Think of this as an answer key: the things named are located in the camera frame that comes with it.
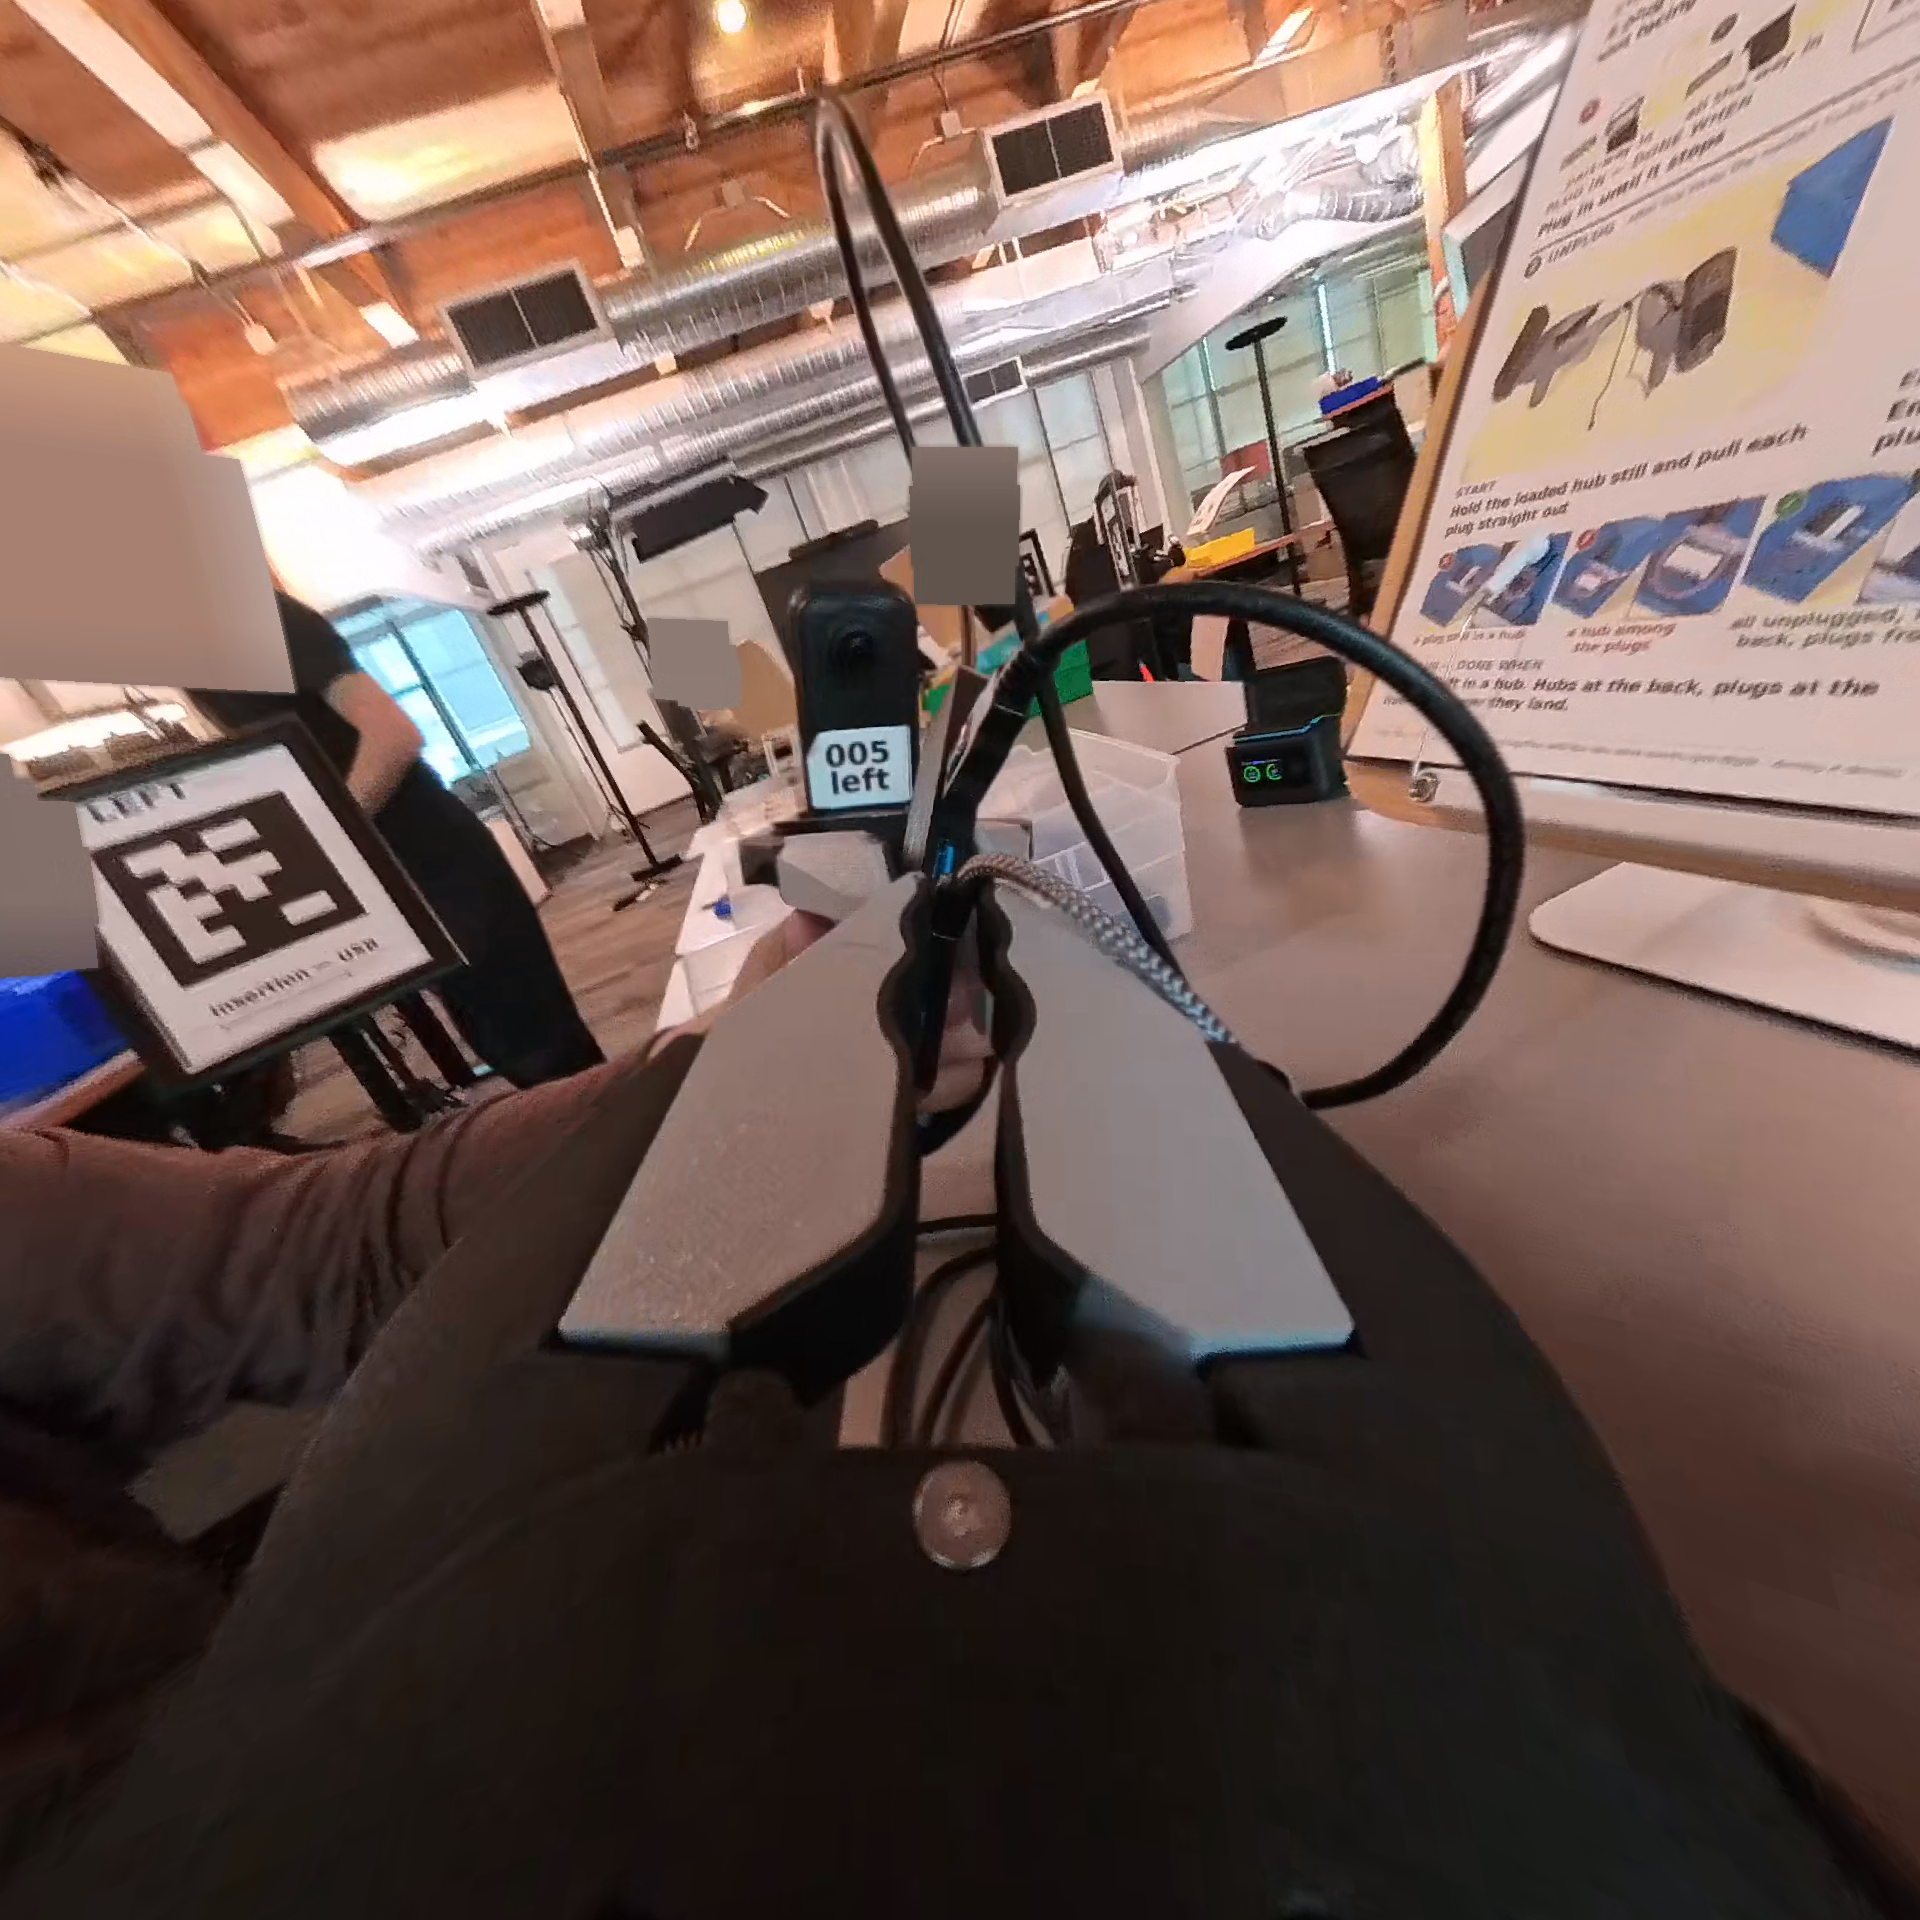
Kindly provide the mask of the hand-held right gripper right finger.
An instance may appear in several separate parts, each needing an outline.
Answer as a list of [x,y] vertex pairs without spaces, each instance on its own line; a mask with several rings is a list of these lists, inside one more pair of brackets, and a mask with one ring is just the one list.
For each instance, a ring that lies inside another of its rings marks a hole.
[[1262,1149],[1227,1043],[1046,902],[993,894],[999,1283],[1039,1375],[1338,1352],[1353,1313]]

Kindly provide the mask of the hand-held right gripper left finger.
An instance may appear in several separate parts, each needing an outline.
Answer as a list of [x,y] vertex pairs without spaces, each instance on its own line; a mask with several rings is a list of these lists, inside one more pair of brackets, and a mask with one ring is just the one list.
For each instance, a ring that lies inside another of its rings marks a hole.
[[585,1352],[826,1396],[901,1331],[922,1205],[924,884],[891,879],[705,1033],[558,1321]]

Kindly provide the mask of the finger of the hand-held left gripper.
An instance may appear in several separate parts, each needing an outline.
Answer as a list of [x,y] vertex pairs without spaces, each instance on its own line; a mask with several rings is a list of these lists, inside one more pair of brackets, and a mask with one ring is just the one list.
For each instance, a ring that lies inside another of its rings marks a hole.
[[893,887],[897,867],[897,849],[873,832],[788,833],[777,844],[777,891],[815,920],[845,920]]
[[954,669],[945,701],[933,712],[919,743],[919,773],[913,791],[914,841],[962,841],[971,837],[981,799],[993,783],[978,765],[969,773],[977,733],[993,718],[996,677],[973,665]]

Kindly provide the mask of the clear plastic bin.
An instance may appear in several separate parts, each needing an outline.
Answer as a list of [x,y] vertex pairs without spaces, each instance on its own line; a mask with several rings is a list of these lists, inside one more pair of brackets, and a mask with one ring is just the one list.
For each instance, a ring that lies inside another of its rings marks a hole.
[[[1177,759],[1137,743],[1069,731],[1087,798],[1151,919],[1180,942],[1194,931]],[[1015,744],[977,815],[981,853],[1053,872],[1124,919],[1122,901],[1066,799],[1046,747]]]

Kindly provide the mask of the person's left forearm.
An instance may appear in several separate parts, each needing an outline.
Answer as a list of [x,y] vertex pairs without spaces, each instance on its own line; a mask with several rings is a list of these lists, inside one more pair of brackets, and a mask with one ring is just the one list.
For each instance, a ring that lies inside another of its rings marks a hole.
[[307,1155],[7,1129],[5,1427],[143,1455],[230,1404],[317,1404],[462,1244],[578,1164],[587,1120],[702,1025],[409,1136]]

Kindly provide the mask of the person's left hand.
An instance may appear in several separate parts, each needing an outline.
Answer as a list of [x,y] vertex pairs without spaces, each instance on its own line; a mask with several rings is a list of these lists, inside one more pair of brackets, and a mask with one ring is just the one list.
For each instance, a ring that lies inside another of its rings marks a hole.
[[[711,1007],[711,1017],[734,1013],[765,981],[799,960],[805,950],[837,937],[839,924],[797,907],[788,909],[748,950],[726,999]],[[993,995],[977,964],[977,937],[967,934],[950,960],[939,1064],[919,1095],[922,1117],[961,1113],[989,1092],[996,1073],[989,1025]]]

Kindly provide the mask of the black studio light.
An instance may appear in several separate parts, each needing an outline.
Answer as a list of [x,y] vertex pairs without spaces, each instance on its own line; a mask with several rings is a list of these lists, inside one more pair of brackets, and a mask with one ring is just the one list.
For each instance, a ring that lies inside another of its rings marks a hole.
[[630,545],[638,563],[646,563],[722,532],[741,515],[756,515],[764,505],[764,484],[731,464],[719,464],[612,496],[607,525]]

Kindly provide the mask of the black charging case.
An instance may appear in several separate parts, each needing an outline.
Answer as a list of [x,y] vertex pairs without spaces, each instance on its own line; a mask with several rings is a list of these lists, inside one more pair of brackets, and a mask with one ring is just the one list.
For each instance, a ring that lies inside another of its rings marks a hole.
[[1260,668],[1244,684],[1246,718],[1227,740],[1239,807],[1281,807],[1348,796],[1341,715],[1348,672],[1334,656]]

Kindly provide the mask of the black floor lamp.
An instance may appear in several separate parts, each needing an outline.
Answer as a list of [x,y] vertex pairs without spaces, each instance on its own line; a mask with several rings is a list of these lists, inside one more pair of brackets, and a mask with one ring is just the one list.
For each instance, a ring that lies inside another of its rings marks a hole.
[[556,712],[562,719],[562,731],[591,777],[597,798],[607,807],[612,825],[623,832],[641,856],[641,863],[628,872],[626,887],[610,901],[607,907],[612,915],[626,915],[646,902],[646,897],[655,895],[661,887],[674,877],[674,872],[683,867],[683,855],[655,853],[649,832],[645,830],[636,807],[628,801],[628,796],[614,774],[612,760],[603,752],[603,743],[587,718],[585,696],[575,691],[573,678],[561,665],[561,639],[547,635],[554,627],[550,617],[547,617],[547,600],[547,589],[516,591],[494,600],[486,615],[519,628],[523,637],[523,646],[519,648],[515,665],[519,680],[529,691],[545,694],[556,705]]
[[1257,319],[1247,327],[1241,327],[1230,336],[1227,349],[1230,351],[1247,351],[1254,358],[1254,384],[1262,403],[1262,417],[1263,417],[1263,441],[1268,454],[1268,475],[1276,492],[1276,503],[1281,511],[1281,552],[1285,557],[1285,573],[1286,573],[1286,589],[1295,600],[1305,599],[1305,576],[1302,576],[1302,557],[1300,557],[1300,539],[1298,528],[1293,521],[1291,509],[1291,492],[1290,480],[1285,472],[1285,457],[1281,445],[1281,425],[1278,425],[1278,409],[1268,381],[1268,366],[1267,366],[1267,343],[1278,339],[1286,327],[1285,315],[1276,315],[1271,319]]

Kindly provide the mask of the black office chair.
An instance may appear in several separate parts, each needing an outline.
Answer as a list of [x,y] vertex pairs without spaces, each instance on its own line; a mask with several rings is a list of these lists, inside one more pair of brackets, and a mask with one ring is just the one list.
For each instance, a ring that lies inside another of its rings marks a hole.
[[1348,587],[1348,617],[1371,615],[1417,469],[1417,447],[1391,390],[1374,390],[1333,413],[1298,445],[1311,486],[1333,519]]

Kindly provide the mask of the ceiling air vent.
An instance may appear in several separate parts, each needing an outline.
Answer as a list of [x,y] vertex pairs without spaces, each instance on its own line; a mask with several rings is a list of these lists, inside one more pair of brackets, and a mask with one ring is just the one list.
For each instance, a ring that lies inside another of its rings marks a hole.
[[575,260],[458,295],[446,299],[439,313],[452,348],[475,377],[610,339],[603,304]]
[[1114,108],[1099,89],[1001,121],[981,140],[1001,208],[1122,174]]

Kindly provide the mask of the framed marker sign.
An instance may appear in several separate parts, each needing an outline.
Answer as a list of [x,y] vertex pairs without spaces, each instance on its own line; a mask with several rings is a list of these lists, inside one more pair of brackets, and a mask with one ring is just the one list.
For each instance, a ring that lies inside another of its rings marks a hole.
[[41,798],[78,812],[95,984],[166,1087],[221,1081],[465,964],[298,719]]

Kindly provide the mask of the white board stand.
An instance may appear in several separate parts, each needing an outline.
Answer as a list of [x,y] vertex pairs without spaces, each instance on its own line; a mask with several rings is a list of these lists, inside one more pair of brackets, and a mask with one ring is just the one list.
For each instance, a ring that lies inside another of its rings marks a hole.
[[1554,953],[1918,1048],[1916,817],[1523,777],[1530,833],[1603,856],[1538,902]]

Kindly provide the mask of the blue plastic bin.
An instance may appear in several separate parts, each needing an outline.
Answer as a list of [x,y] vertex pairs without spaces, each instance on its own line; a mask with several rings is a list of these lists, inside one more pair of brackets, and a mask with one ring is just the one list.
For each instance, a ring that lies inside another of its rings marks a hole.
[[138,1055],[92,973],[3,977],[3,1116],[125,1062]]

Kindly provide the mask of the person's torso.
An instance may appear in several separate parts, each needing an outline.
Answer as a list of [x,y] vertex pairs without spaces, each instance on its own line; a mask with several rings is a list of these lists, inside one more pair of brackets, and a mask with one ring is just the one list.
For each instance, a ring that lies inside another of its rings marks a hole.
[[5,1419],[5,1861],[123,1764],[223,1619],[286,1479],[180,1543],[100,1459]]

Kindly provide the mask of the instruction sheet board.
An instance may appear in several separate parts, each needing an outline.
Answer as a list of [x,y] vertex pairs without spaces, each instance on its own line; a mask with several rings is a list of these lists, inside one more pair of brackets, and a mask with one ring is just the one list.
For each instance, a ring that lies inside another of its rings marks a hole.
[[1518,777],[1916,815],[1918,25],[1593,5],[1391,641]]

